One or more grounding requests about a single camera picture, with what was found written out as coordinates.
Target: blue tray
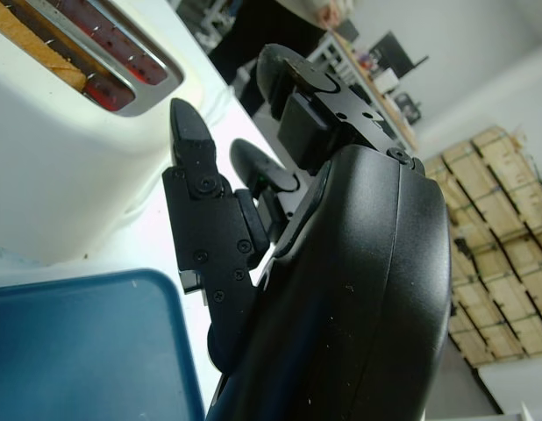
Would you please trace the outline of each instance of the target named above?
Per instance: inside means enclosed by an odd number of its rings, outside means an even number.
[[[199,421],[179,296],[140,270],[0,288],[0,421]]]

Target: computer monitor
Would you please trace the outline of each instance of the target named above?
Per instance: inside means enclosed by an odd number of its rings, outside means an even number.
[[[371,57],[376,60],[379,68],[384,70],[392,68],[398,79],[401,79],[404,75],[427,59],[427,57],[425,57],[418,64],[413,64],[392,31],[384,35],[384,37],[370,49],[369,53]]]
[[[343,38],[345,38],[349,42],[353,42],[357,38],[359,38],[359,31],[357,31],[357,28],[355,27],[355,25],[353,25],[353,22],[351,22],[351,20],[349,19],[347,19],[340,26],[338,26],[335,29],[335,32],[337,32],[339,35],[341,35]]]

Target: stacked wooden crates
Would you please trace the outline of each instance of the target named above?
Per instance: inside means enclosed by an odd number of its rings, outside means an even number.
[[[425,164],[451,219],[450,334],[467,361],[542,355],[542,185],[492,127]]]

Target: screw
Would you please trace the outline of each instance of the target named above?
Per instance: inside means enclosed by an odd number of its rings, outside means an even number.
[[[215,180],[215,177],[201,177],[197,180],[197,183],[195,185],[195,188],[197,191],[203,194],[211,193],[212,190],[214,190],[217,187],[217,181]]]
[[[209,259],[209,254],[204,250],[197,250],[193,253],[193,260],[197,263],[205,263]]]
[[[234,279],[236,281],[241,281],[242,279],[244,279],[244,271],[242,269],[236,269],[234,271]]]
[[[225,300],[225,292],[221,289],[215,291],[212,299],[215,300],[215,303],[222,303]]]
[[[176,169],[172,175],[176,179],[182,179],[185,178],[185,171],[183,171],[182,169]]]
[[[252,251],[252,243],[250,243],[247,239],[241,239],[238,242],[238,250],[241,253],[250,253]]]
[[[398,147],[391,147],[386,152],[386,155],[399,161],[402,165],[410,165],[411,163],[410,156]]]

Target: white countertop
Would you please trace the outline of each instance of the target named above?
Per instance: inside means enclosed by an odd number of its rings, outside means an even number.
[[[113,1],[131,11],[131,15],[141,16],[149,26],[156,28],[156,39],[162,45],[174,43],[174,47],[179,48],[189,61],[195,63],[197,76],[203,81],[204,87],[204,100],[200,111],[208,122],[217,145],[218,169],[233,189],[243,188],[228,158],[230,144],[234,139],[247,139],[275,157],[252,120],[245,114],[203,50],[165,0]],[[180,291],[203,403],[205,409],[208,409],[220,376],[207,353],[209,311],[203,306],[200,292],[188,296],[182,292],[161,179],[148,197],[144,211],[134,221],[116,230],[97,250],[90,251],[87,260],[40,268],[34,262],[0,249],[0,286],[5,283],[25,283],[30,280],[36,282],[47,278],[61,279],[134,268],[154,268],[161,271],[175,282]],[[252,278],[257,279],[259,274],[260,268],[252,272]]]

